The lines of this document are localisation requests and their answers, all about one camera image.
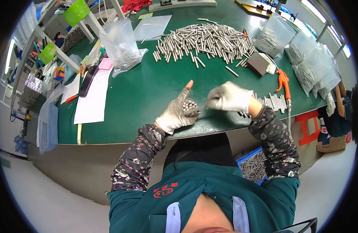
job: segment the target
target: smartphone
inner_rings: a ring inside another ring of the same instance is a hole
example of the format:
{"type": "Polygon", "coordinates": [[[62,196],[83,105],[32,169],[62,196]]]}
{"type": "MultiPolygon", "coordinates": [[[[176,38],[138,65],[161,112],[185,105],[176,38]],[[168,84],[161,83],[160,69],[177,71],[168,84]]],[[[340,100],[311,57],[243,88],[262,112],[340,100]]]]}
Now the smartphone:
{"type": "Polygon", "coordinates": [[[87,72],[86,76],[84,77],[81,88],[79,89],[79,92],[78,92],[78,95],[80,97],[87,96],[88,89],[90,88],[92,80],[94,79],[95,74],[98,70],[99,70],[98,66],[91,66],[88,69],[88,72],[87,72]]]}

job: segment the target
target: light blue trim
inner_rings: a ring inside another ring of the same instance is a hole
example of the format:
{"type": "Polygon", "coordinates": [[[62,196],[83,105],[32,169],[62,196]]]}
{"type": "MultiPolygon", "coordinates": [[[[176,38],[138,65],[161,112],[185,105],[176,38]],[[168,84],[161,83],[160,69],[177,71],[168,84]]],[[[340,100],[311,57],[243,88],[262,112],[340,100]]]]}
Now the light blue trim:
{"type": "Polygon", "coordinates": [[[166,233],[180,233],[179,202],[171,203],[166,209],[166,233]]]}
{"type": "Polygon", "coordinates": [[[249,219],[245,202],[239,197],[233,196],[233,228],[236,232],[250,232],[249,219]]]}

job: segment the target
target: hand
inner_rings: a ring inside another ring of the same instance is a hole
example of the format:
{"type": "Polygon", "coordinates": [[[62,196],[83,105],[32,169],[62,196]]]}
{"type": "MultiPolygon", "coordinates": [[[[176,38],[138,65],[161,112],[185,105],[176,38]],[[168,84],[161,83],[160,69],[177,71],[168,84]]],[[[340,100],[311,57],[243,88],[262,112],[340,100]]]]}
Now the hand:
{"type": "Polygon", "coordinates": [[[233,82],[226,82],[209,92],[206,107],[224,111],[242,111],[249,114],[253,91],[242,89],[233,82]]]}
{"type": "Polygon", "coordinates": [[[196,122],[196,117],[185,117],[182,106],[187,96],[191,93],[193,80],[191,80],[182,90],[178,98],[172,100],[163,114],[156,118],[157,126],[164,132],[172,135],[175,129],[182,126],[192,125],[196,122]]]}

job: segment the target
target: eyeglasses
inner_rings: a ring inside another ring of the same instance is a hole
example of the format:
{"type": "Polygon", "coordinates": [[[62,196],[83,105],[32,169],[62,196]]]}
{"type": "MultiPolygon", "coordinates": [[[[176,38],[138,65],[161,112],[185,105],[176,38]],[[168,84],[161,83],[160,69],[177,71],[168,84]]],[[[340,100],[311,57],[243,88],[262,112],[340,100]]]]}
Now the eyeglasses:
{"type": "Polygon", "coordinates": [[[312,218],[310,220],[294,224],[289,227],[285,227],[281,230],[275,231],[274,233],[309,233],[308,229],[311,229],[311,233],[316,233],[316,226],[317,226],[318,219],[312,218]]]}

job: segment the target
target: red embroidered logo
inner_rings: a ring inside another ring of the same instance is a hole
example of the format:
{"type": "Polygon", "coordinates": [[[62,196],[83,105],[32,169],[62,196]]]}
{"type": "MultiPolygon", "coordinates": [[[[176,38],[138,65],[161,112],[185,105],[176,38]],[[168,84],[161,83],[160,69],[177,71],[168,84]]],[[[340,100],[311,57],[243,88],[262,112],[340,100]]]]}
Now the red embroidered logo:
{"type": "MultiPolygon", "coordinates": [[[[173,189],[172,188],[167,188],[168,184],[163,186],[162,189],[159,191],[160,188],[154,189],[153,192],[153,196],[155,198],[161,198],[164,195],[167,195],[169,193],[172,193],[173,189]]],[[[178,183],[171,183],[170,187],[177,187],[178,183]]]]}

